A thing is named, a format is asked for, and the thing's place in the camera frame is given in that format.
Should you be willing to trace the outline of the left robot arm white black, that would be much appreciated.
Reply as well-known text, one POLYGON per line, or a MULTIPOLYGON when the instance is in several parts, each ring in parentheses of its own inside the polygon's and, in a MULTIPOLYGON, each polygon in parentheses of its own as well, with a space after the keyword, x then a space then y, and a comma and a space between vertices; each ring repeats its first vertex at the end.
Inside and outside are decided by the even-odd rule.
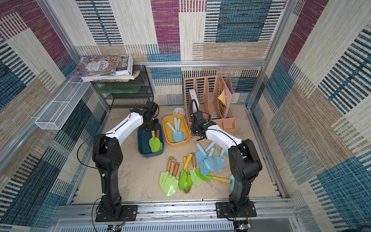
POLYGON ((159 128, 158 113, 159 106, 148 100, 144 107, 132 109, 113 129, 94 136, 92 160, 99 171, 102 189, 96 222, 124 219, 118 188, 118 170, 123 161, 121 145, 138 127, 144 131, 156 131, 159 128))

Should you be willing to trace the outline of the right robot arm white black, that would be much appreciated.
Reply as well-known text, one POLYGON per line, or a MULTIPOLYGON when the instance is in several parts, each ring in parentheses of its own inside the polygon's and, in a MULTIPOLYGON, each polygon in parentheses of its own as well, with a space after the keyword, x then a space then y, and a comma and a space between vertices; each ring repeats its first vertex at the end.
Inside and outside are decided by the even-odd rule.
POLYGON ((229 154, 230 170, 235 182, 229 195, 229 212, 237 217, 252 205, 249 199, 252 182, 262 170, 257 149, 252 140, 238 139, 222 130, 216 123, 203 117, 202 111, 191 115, 194 132, 201 139, 215 142, 229 154))

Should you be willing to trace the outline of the yellow storage tray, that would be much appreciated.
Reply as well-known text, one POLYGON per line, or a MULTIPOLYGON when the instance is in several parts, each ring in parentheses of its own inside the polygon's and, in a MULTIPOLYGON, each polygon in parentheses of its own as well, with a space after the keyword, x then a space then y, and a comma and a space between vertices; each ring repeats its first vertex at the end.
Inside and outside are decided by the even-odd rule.
POLYGON ((175 114, 175 115, 169 115, 166 116, 162 120, 162 124, 164 126, 164 132, 165 132, 165 137, 167 143, 171 147, 179 147, 182 145, 185 145, 189 142, 189 139, 191 137, 190 130, 187 126, 187 122, 185 120, 185 117, 181 114, 175 114), (174 118, 176 118, 178 121, 180 121, 180 125, 177 126, 177 128, 180 129, 179 135, 183 134, 184 135, 184 140, 178 143, 175 143, 173 140, 173 134, 175 133, 175 130, 177 129, 174 124, 174 118))

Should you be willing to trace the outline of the white box in organizer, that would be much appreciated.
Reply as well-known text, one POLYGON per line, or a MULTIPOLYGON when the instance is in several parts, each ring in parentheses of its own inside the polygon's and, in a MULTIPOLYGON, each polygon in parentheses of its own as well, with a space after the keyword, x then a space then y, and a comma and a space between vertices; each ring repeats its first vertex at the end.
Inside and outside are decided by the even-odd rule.
POLYGON ((190 97, 190 112, 191 114, 193 114, 199 111, 200 109, 200 103, 195 89, 189 90, 189 97, 190 97))

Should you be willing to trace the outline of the dark teal storage tray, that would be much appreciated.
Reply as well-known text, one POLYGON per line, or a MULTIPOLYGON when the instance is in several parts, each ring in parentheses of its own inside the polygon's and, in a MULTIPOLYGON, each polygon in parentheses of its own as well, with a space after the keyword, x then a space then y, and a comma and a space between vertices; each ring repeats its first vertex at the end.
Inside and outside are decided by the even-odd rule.
POLYGON ((163 138, 163 130, 162 125, 159 124, 159 130, 160 130, 160 140, 163 143, 163 149, 159 152, 152 153, 149 140, 152 137, 152 133, 150 131, 144 131, 140 127, 137 129, 137 140, 138 140, 138 151, 140 154, 142 154, 144 157, 154 157, 161 155, 165 150, 165 144, 164 144, 164 138, 163 138))

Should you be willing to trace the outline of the white alarm clock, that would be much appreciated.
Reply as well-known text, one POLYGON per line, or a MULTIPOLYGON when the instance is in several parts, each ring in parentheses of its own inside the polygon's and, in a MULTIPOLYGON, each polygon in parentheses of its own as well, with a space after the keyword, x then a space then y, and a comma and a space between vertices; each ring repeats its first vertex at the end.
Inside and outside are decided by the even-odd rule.
POLYGON ((175 107, 172 112, 173 115, 182 115, 182 116, 185 116, 186 115, 185 113, 186 111, 185 111, 185 108, 183 107, 175 107))

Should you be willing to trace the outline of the pink desk file organizer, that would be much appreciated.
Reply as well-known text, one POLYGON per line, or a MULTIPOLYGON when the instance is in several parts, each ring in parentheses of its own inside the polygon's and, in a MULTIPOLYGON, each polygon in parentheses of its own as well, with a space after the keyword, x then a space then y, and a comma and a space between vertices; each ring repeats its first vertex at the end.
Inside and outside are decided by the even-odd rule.
POLYGON ((236 119, 231 110, 229 109, 227 118, 222 118, 219 108, 220 76, 214 75, 183 79, 185 117, 189 128, 191 128, 192 124, 189 90, 195 89, 200 103, 200 110, 204 112, 205 119, 208 119, 208 115, 211 115, 211 120, 223 130, 227 132, 236 130, 236 119))

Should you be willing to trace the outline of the pink folder with yellow paper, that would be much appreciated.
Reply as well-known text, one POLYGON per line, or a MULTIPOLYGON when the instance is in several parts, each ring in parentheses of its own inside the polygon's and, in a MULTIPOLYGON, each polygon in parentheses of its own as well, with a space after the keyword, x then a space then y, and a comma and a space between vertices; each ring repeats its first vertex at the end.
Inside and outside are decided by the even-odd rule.
POLYGON ((232 81, 228 74, 220 76, 220 95, 219 108, 222 113, 222 118, 228 117, 228 112, 231 105, 231 99, 233 95, 232 81))

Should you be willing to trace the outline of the stack of white books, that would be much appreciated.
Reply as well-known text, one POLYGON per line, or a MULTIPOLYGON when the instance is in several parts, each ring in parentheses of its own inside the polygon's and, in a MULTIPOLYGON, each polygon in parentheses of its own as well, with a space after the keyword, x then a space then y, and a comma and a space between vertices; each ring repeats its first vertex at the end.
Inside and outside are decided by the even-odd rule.
POLYGON ((140 70, 136 70, 133 67, 132 55, 123 55, 117 66, 117 69, 113 75, 103 75, 103 76, 84 76, 82 78, 83 82, 93 82, 93 81, 121 81, 128 82, 130 80, 136 79, 140 74, 140 70))

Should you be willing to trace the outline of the colorful picture book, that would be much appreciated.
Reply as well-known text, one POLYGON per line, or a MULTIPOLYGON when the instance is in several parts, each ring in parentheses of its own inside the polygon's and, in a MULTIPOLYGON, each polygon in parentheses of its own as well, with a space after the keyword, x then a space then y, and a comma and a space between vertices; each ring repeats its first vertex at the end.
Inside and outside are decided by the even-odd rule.
POLYGON ((73 77, 113 75, 121 60, 120 56, 82 56, 72 71, 73 77))

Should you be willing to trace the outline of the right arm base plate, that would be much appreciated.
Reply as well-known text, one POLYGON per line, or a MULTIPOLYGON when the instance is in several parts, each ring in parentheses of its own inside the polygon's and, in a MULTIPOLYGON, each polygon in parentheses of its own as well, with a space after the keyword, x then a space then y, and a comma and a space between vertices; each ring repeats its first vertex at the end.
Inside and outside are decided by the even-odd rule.
POLYGON ((225 218, 232 220, 233 218, 256 217, 257 212, 252 201, 248 201, 242 206, 232 206, 229 202, 216 202, 216 214, 218 218, 225 218))

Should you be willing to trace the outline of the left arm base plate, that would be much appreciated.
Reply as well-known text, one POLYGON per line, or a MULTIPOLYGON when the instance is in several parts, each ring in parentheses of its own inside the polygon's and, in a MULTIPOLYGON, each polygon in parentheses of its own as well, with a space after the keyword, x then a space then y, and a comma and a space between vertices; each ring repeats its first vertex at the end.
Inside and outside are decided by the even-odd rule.
POLYGON ((95 222, 123 222, 135 221, 138 211, 138 205, 121 205, 114 210, 105 210, 102 204, 97 207, 97 215, 94 217, 95 222))

